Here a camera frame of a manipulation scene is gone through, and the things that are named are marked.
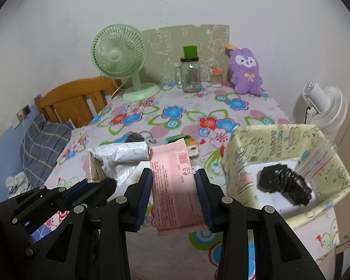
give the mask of table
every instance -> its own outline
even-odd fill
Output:
[[[159,94],[131,103],[123,101],[119,95],[88,126],[73,131],[70,142],[58,159],[58,165],[45,184],[49,189],[70,187],[84,179],[87,149],[124,142],[131,132],[142,133],[146,140],[150,132],[157,140],[156,146],[165,144],[167,137],[186,133],[199,141],[200,153],[191,159],[192,166],[204,168],[211,182],[220,185],[227,194],[221,158],[234,127],[289,122],[289,118],[267,92],[260,96],[237,95],[229,83],[224,83],[222,87],[203,83],[201,91],[196,94],[183,93],[175,83],[161,85]],[[118,188],[114,197],[124,194],[129,182]],[[47,221],[47,228],[39,231],[55,229],[65,216],[55,214]],[[137,234],[127,233],[133,279],[215,277],[221,251],[221,233],[212,234],[206,230],[158,237],[153,216],[153,203],[150,202],[141,230]],[[334,211],[329,211],[322,218],[296,231],[316,260],[322,260],[339,241]],[[249,257],[249,279],[254,279],[252,237]]]

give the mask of purple plush toy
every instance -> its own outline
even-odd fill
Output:
[[[233,72],[231,82],[235,85],[236,94],[260,95],[262,93],[258,61],[249,49],[231,50],[228,67]]]

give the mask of small glass bottle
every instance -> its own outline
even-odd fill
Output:
[[[175,76],[182,85],[184,92],[199,92],[201,90],[200,66],[197,57],[197,46],[185,46],[181,65],[175,68]]]

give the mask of glass jar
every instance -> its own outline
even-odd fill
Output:
[[[199,58],[181,58],[181,65],[175,68],[175,77],[184,92],[199,92],[201,90]]]
[[[219,68],[211,69],[210,85],[213,87],[221,87],[223,83],[224,70]]]

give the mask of chair backrest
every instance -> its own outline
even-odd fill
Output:
[[[115,83],[119,86],[121,81],[115,80]],[[91,98],[96,113],[99,113],[106,106],[104,91],[112,95],[115,90],[112,79],[98,76],[62,84],[34,101],[39,112],[48,120],[59,123],[71,119],[75,126],[82,127],[93,119],[86,95]]]

